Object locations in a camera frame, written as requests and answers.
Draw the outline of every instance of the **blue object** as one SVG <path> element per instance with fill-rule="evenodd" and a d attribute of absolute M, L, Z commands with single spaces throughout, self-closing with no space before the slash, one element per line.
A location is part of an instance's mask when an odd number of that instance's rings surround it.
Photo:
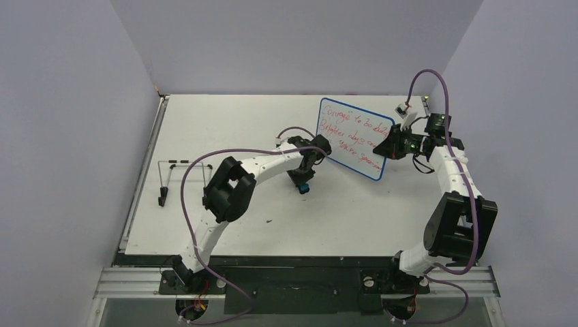
<path fill-rule="evenodd" d="M 299 189 L 300 194 L 305 194 L 309 191 L 309 184 L 305 183 L 301 186 L 298 186 L 297 188 Z"/>

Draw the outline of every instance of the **white table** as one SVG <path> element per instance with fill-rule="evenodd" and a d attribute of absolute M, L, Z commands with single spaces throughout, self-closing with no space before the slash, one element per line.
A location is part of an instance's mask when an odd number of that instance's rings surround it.
<path fill-rule="evenodd" d="M 189 242 L 179 201 L 184 169 L 173 171 L 166 205 L 160 207 L 157 161 L 195 159 L 233 147 L 272 149 L 274 138 L 285 127 L 298 125 L 315 132 L 324 96 L 171 95 L 125 253 L 178 254 Z M 405 100 L 400 96 L 327 97 L 387 114 L 396 122 L 400 118 L 392 112 Z M 412 105 L 424 111 L 419 97 L 412 98 Z M 422 132 L 424 126 L 425 120 L 414 124 L 414 133 Z M 236 159 L 251 156 L 232 155 Z M 227 156 L 214 156 L 204 163 L 216 169 Z M 168 165 L 163 167 L 166 178 Z M 378 182 L 328 160 L 314 169 L 311 191 L 305 195 L 298 193 L 285 174 L 259 185 L 249 210 L 227 227 L 213 255 L 394 255 L 422 240 L 425 224 L 440 199 L 435 174 L 417 172 L 410 157 L 388 160 Z M 201 171 L 193 170 L 185 190 L 193 226 L 204 210 Z"/>

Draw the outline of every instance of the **gray wall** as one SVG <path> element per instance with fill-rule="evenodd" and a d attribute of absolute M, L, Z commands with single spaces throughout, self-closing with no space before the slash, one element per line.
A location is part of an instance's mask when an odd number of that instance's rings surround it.
<path fill-rule="evenodd" d="M 500 207 L 483 261 L 509 326 L 578 325 L 577 17 L 572 0 L 486 0 L 444 73 L 452 130 Z"/>
<path fill-rule="evenodd" d="M 406 94 L 444 70 L 482 0 L 111 2 L 164 93 Z"/>
<path fill-rule="evenodd" d="M 107 0 L 0 5 L 0 326 L 81 326 L 158 97 Z"/>

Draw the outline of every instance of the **blue frame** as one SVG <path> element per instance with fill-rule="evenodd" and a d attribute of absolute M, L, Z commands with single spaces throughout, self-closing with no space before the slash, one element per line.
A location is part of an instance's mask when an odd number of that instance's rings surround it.
<path fill-rule="evenodd" d="M 366 110 L 366 109 L 362 109 L 362 108 L 359 108 L 359 107 L 356 107 L 356 106 L 352 106 L 352 105 L 350 105 L 350 104 L 346 104 L 346 103 L 343 103 L 343 102 L 340 102 L 340 101 L 337 101 L 337 100 L 334 100 L 334 99 L 329 99 L 328 97 L 324 97 L 324 98 L 321 99 L 321 101 L 319 101 L 319 114 L 317 115 L 317 128 L 316 128 L 316 130 L 315 130 L 315 134 L 316 134 L 316 135 L 319 134 L 319 122 L 320 122 L 320 119 L 321 119 L 321 104 L 323 103 L 323 100 L 335 102 L 336 104 L 341 104 L 341 105 L 343 105 L 343 106 L 347 106 L 347 107 L 353 108 L 353 109 L 355 109 L 355 110 L 360 110 L 360 111 L 366 112 L 366 113 L 368 113 L 368 114 L 372 114 L 372 115 L 374 115 L 374 116 L 378 116 L 378 117 L 382 117 L 382 118 L 388 119 L 389 121 L 391 121 L 391 125 L 395 125 L 395 121 L 394 121 L 393 118 L 391 118 L 391 117 L 384 116 L 383 114 L 378 114 L 377 112 L 372 112 L 372 111 L 369 111 L 369 110 Z M 337 161 L 337 160 L 335 160 L 335 159 L 332 159 L 331 157 L 327 157 L 327 159 L 329 159 L 329 160 L 331 160 L 331 161 L 333 161 L 333 162 L 336 162 L 336 163 L 342 165 L 343 167 L 347 167 L 347 168 L 353 170 L 354 172 L 356 172 L 356 173 L 358 173 L 358 174 L 362 174 L 363 176 L 371 179 L 372 181 L 379 181 L 379 180 L 383 177 L 383 172 L 385 171 L 385 161 L 387 160 L 385 157 L 383 158 L 383 165 L 382 165 L 382 167 L 381 167 L 381 174 L 380 174 L 380 176 L 379 176 L 377 179 L 375 179 L 375 178 L 373 178 L 373 177 L 371 177 L 371 176 L 367 176 L 366 174 L 360 172 L 359 170 L 356 170 L 356 169 L 354 169 L 354 168 L 352 168 L 352 167 L 350 167 L 350 166 L 347 166 L 347 165 L 344 164 L 344 163 L 341 163 L 341 162 L 339 162 L 339 161 Z"/>

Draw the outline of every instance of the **purple cable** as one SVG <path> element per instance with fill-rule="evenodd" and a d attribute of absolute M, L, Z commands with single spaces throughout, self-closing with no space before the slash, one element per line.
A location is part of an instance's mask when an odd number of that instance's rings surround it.
<path fill-rule="evenodd" d="M 279 132 L 279 135 L 277 135 L 277 138 L 281 138 L 281 135 L 283 135 L 283 133 L 285 133 L 286 131 L 290 131 L 291 129 L 298 129 L 300 131 L 304 131 L 305 133 L 309 134 L 312 138 L 315 137 L 315 135 L 313 135 L 313 133 L 311 133 L 310 131 L 307 131 L 305 128 L 303 127 L 299 127 L 299 126 L 291 126 L 291 127 L 287 127 L 284 130 Z"/>
<path fill-rule="evenodd" d="M 461 307 L 461 310 L 459 310 L 456 314 L 454 314 L 454 315 L 452 315 L 452 316 L 450 316 L 450 317 L 447 317 L 447 318 L 444 318 L 444 319 L 441 319 L 441 320 L 423 320 L 423 321 L 420 321 L 420 320 L 406 320 L 406 321 L 405 321 L 406 324 L 422 324 L 422 325 L 445 324 L 445 323 L 447 323 L 447 322 L 450 322 L 450 321 L 454 320 L 455 318 L 459 317 L 459 316 L 462 315 L 464 312 L 466 312 L 466 309 L 468 308 L 468 303 L 470 302 L 470 297 L 468 296 L 468 293 L 466 292 L 466 290 L 465 290 L 463 287 L 461 287 L 460 285 L 454 284 L 454 283 L 450 283 L 449 281 L 439 281 L 439 280 L 433 279 L 433 278 L 431 278 L 431 277 L 429 277 L 429 276 L 425 276 L 425 278 L 427 278 L 427 280 L 430 281 L 430 282 L 432 282 L 432 283 L 440 283 L 440 284 L 445 284 L 445 285 L 449 285 L 449 286 L 453 286 L 453 287 L 457 288 L 458 290 L 462 291 L 463 294 L 466 296 L 466 301 L 463 303 L 463 306 Z M 403 320 L 394 317 L 389 311 L 386 310 L 386 312 L 387 312 L 391 317 L 393 317 L 393 319 L 394 319 L 396 322 L 401 322 L 401 323 L 404 322 Z"/>
<path fill-rule="evenodd" d="M 239 286 L 231 283 L 230 281 L 228 281 L 227 279 L 225 279 L 225 277 L 219 275 L 218 273 L 216 273 L 213 269 L 209 268 L 209 266 L 207 266 L 207 264 L 205 264 L 205 262 L 202 261 L 202 258 L 200 257 L 200 254 L 198 252 L 197 249 L 197 238 L 195 237 L 195 231 L 193 230 L 193 226 L 191 224 L 191 220 L 189 219 L 189 214 L 187 213 L 187 207 L 185 205 L 185 181 L 187 180 L 187 176 L 189 175 L 189 172 L 193 169 L 193 167 L 198 164 L 199 162 L 201 162 L 203 159 L 213 156 L 213 155 L 220 155 L 222 153 L 231 153 L 231 152 L 248 152 L 248 153 L 262 153 L 265 155 L 280 155 L 283 153 L 293 153 L 293 152 L 299 152 L 302 150 L 315 150 L 315 151 L 319 151 L 321 152 L 323 155 L 327 156 L 327 153 L 325 153 L 325 151 L 323 151 L 321 148 L 318 148 L 317 146 L 303 146 L 301 148 L 296 148 L 296 149 L 290 149 L 287 151 L 266 151 L 266 150 L 258 150 L 258 149 L 224 149 L 224 150 L 218 150 L 218 151 L 213 151 L 211 153 L 207 153 L 206 155 L 202 155 L 199 158 L 197 158 L 195 161 L 193 161 L 189 167 L 187 168 L 187 170 L 185 171 L 185 174 L 183 175 L 183 180 L 181 181 L 181 206 L 183 208 L 183 214 L 185 215 L 185 220 L 187 222 L 187 226 L 189 228 L 189 232 L 191 232 L 191 238 L 193 240 L 193 250 L 195 252 L 195 256 L 197 258 L 197 260 L 199 261 L 200 265 L 209 273 L 211 273 L 213 276 L 217 277 L 218 279 L 221 279 L 222 281 L 224 281 L 227 285 L 229 285 L 230 287 L 233 287 L 236 291 L 238 291 L 239 293 L 241 293 L 244 297 L 246 297 L 246 299 L 249 301 L 251 307 L 248 308 L 247 310 L 244 310 L 240 313 L 237 313 L 236 315 L 233 315 L 231 317 L 227 317 L 227 318 L 223 318 L 223 319 L 219 319 L 219 320 L 215 320 L 213 322 L 195 322 L 195 321 L 191 321 L 191 324 L 193 325 L 213 325 L 213 324 L 220 324 L 222 322 L 228 322 L 229 320 L 233 320 L 235 318 L 241 317 L 242 315 L 245 315 L 251 311 L 253 311 L 254 308 L 254 301 L 253 298 L 251 298 L 251 296 L 249 296 L 249 294 L 247 294 L 245 291 L 243 291 Z M 184 310 L 181 311 L 181 313 L 179 314 L 180 316 L 183 316 L 187 310 L 191 309 L 193 306 L 184 308 Z"/>
<path fill-rule="evenodd" d="M 439 269 L 442 269 L 443 271 L 445 271 L 447 273 L 451 273 L 452 275 L 464 275 L 468 271 L 470 271 L 470 269 L 474 266 L 474 263 L 476 261 L 476 254 L 478 253 L 479 231 L 478 231 L 478 213 L 476 211 L 476 198 L 474 197 L 474 190 L 472 189 L 472 186 L 470 185 L 470 181 L 466 177 L 466 174 L 463 170 L 463 166 L 461 165 L 461 162 L 458 159 L 455 159 L 455 154 L 454 154 L 452 146 L 451 146 L 450 134 L 449 134 L 449 130 L 450 130 L 449 129 L 449 121 L 450 121 L 449 120 L 449 115 L 450 115 L 449 94 L 448 94 L 448 87 L 446 85 L 446 81 L 444 80 L 442 75 L 440 75 L 440 73 L 436 72 L 433 69 L 424 69 L 424 70 L 419 71 L 416 74 L 416 76 L 414 77 L 414 79 L 412 80 L 412 84 L 410 85 L 410 93 L 408 94 L 408 99 L 406 100 L 406 105 L 409 106 L 410 98 L 412 96 L 412 91 L 413 91 L 416 79 L 423 73 L 432 73 L 433 75 L 436 75 L 438 80 L 440 80 L 440 83 L 442 83 L 442 88 L 444 89 L 444 100 L 445 100 L 445 105 L 446 105 L 446 108 L 445 108 L 446 118 L 444 119 L 444 127 L 446 130 L 445 131 L 446 145 L 448 147 L 448 152 L 454 158 L 453 161 L 457 165 L 457 169 L 461 173 L 461 179 L 463 180 L 463 183 L 466 185 L 466 188 L 468 189 L 468 195 L 470 196 L 470 207 L 471 207 L 470 209 L 472 211 L 472 222 L 474 224 L 474 227 L 473 227 L 474 244 L 472 246 L 472 254 L 470 255 L 470 260 L 468 260 L 468 264 L 466 265 L 466 267 L 464 267 L 463 270 L 451 270 L 450 268 L 447 268 L 441 264 L 434 264 L 434 266 L 438 267 Z"/>

